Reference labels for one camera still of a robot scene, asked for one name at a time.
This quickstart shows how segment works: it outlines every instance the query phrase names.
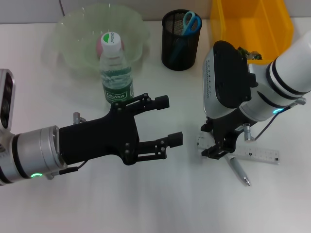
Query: silver pen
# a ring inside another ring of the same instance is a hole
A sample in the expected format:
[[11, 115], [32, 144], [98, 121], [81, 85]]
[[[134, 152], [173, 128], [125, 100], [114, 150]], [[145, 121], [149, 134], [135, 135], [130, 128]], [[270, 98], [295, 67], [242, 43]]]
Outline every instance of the silver pen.
[[225, 155], [226, 160], [228, 161], [230, 167], [234, 170], [234, 172], [238, 175], [238, 177], [248, 186], [251, 186], [249, 179], [241, 167], [238, 159], [234, 155]]

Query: camera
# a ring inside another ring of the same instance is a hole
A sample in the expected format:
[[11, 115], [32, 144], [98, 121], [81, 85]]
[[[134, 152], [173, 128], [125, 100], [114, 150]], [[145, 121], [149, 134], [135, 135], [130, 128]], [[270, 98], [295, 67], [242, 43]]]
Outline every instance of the camera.
[[15, 97], [15, 81], [9, 69], [0, 69], [0, 132], [9, 132], [12, 126], [12, 116]]

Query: white table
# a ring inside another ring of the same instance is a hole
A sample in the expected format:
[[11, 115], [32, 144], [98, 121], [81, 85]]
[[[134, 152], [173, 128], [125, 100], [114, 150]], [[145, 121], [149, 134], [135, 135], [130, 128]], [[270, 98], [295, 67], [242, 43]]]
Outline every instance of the white table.
[[[311, 18], [293, 22], [295, 39], [311, 29]], [[163, 66], [161, 23], [146, 23], [151, 46], [134, 69], [135, 93], [168, 95], [171, 107], [137, 116], [139, 135], [144, 141], [182, 131], [184, 145], [168, 149], [166, 160], [125, 166], [111, 155], [52, 181], [36, 178], [1, 187], [1, 232], [310, 232], [311, 104], [280, 115], [255, 142], [279, 150], [281, 165], [241, 161], [252, 183], [245, 187], [225, 159], [197, 153], [196, 136], [205, 121], [201, 65], [209, 50], [207, 22], [196, 63], [184, 72]], [[87, 120], [107, 113], [100, 80], [75, 77], [61, 59], [47, 53], [44, 44], [53, 27], [0, 25], [0, 65], [11, 69], [17, 83], [13, 133], [70, 125], [76, 111]], [[252, 127], [253, 134], [266, 124]]]

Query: ruler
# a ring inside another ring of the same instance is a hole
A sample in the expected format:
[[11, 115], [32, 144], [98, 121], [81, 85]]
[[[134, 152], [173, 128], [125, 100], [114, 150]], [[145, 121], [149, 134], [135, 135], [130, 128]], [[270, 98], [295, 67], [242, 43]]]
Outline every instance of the ruler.
[[[214, 138], [206, 132], [200, 132], [197, 136], [196, 144], [199, 150], [205, 150], [215, 145]], [[279, 152], [257, 147], [236, 146], [232, 153], [237, 159], [262, 162], [268, 164], [280, 164]]]

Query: bottle label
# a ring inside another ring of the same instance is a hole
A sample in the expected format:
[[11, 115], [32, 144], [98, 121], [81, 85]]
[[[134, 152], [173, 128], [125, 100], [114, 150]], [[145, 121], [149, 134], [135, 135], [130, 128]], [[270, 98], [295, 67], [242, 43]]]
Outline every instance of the bottle label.
[[111, 89], [106, 87], [104, 84], [103, 87], [106, 100], [109, 103], [113, 103], [115, 101], [125, 101], [134, 97], [133, 81], [131, 81], [130, 84], [121, 89]]

